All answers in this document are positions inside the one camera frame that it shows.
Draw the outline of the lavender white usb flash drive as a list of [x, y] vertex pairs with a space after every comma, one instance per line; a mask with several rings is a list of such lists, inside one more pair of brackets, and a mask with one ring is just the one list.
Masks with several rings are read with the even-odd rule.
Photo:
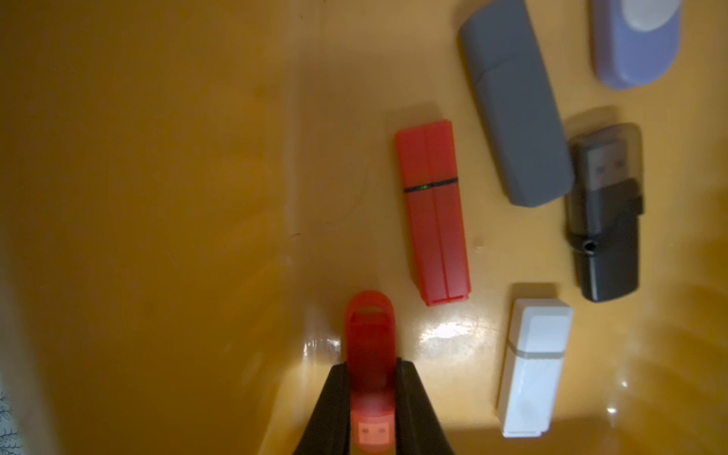
[[599, 81], [621, 91], [663, 77], [680, 48], [682, 3], [592, 1], [593, 66]]

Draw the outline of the red rectangular usb flash drive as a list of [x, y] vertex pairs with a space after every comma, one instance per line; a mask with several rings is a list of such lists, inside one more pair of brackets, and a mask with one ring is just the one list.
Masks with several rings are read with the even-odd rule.
[[471, 282], [452, 122], [395, 135], [417, 284], [428, 306], [466, 301]]

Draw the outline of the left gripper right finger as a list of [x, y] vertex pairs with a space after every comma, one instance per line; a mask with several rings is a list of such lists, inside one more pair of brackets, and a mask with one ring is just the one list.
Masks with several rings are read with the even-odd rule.
[[395, 373], [396, 453], [454, 455], [415, 365], [398, 358]]

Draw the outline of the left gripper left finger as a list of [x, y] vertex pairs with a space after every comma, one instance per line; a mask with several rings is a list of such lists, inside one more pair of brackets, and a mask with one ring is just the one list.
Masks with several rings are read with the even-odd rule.
[[351, 387], [345, 363], [331, 368], [294, 455], [351, 453]]

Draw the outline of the yellow plastic storage box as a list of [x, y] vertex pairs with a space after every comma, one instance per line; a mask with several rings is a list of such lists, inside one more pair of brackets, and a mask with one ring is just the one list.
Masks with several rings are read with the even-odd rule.
[[[562, 200], [509, 203], [464, 69], [477, 1], [5, 1], [1, 377], [33, 454], [289, 454], [386, 294], [459, 454], [727, 451], [727, 5], [604, 87], [591, 1], [527, 5], [569, 135], [644, 143], [641, 284], [586, 301]], [[452, 122], [471, 282], [417, 284], [397, 132]], [[513, 306], [574, 310], [549, 430], [506, 438]]]

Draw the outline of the black usb flash drive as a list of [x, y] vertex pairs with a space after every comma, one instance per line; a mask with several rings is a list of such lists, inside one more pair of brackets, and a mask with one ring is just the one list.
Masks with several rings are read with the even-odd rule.
[[645, 211], [642, 132], [618, 123], [570, 142], [576, 181], [567, 195], [567, 239], [582, 295], [606, 303], [640, 282]]

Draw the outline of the grey usb flash drive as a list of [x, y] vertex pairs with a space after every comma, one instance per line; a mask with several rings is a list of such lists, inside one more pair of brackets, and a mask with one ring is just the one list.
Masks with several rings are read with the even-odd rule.
[[491, 1], [459, 30], [466, 72], [510, 202], [566, 195], [574, 167], [527, 7]]

